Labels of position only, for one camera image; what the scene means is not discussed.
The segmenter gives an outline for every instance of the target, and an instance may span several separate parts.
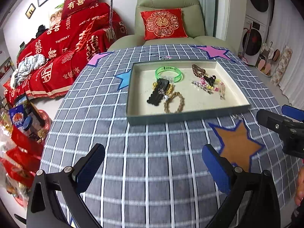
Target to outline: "human hand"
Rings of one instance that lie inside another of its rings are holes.
[[[301,167],[297,179],[297,192],[294,196],[294,201],[297,206],[300,206],[304,198],[304,166]]]

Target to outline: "tablecloth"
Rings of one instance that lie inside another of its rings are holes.
[[[284,155],[278,135],[256,122],[261,108],[281,114],[274,96],[236,55],[228,50],[225,55],[230,60],[210,56],[192,45],[142,46],[112,52],[100,59],[97,67],[85,67],[56,114],[41,169],[52,173],[73,166],[95,143],[101,143],[106,150],[104,162],[81,196],[103,227],[205,227],[226,197],[201,157],[207,143],[220,149],[208,123],[233,128],[237,121],[226,116],[130,126],[126,119],[128,87],[124,87],[123,78],[115,76],[127,74],[139,62],[215,59],[252,103],[244,120],[250,136],[265,148],[253,157],[251,171],[270,170],[282,208],[295,191],[302,162]],[[232,225],[238,224],[248,196]],[[58,199],[69,220],[60,192]]]

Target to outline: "green leather recliner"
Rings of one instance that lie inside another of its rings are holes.
[[[167,38],[144,40],[145,26],[140,12],[159,9],[181,8],[183,25],[188,38]],[[118,39],[108,51],[133,48],[147,45],[166,44],[196,44],[225,47],[234,51],[225,41],[205,36],[204,20],[198,0],[137,0],[135,13],[135,35],[129,35]]]

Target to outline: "crumpled blanket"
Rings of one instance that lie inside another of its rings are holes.
[[[15,89],[22,84],[25,78],[34,70],[46,63],[45,56],[42,54],[31,55],[22,61],[11,77],[11,88]]]

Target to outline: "washing machine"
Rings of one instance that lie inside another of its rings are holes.
[[[244,25],[245,29],[243,30],[241,44],[238,53],[239,55],[241,55],[243,52],[243,49],[246,44],[247,29],[250,28],[251,23],[252,23],[251,33],[249,36],[249,42],[247,49],[245,51],[244,58],[247,60],[248,65],[255,66],[260,54],[262,44],[264,42],[264,37],[266,32],[265,25],[258,22],[257,20],[253,20],[248,16],[245,17],[245,25]]]
[[[259,24],[267,25],[270,10],[269,0],[247,0],[246,16]]]

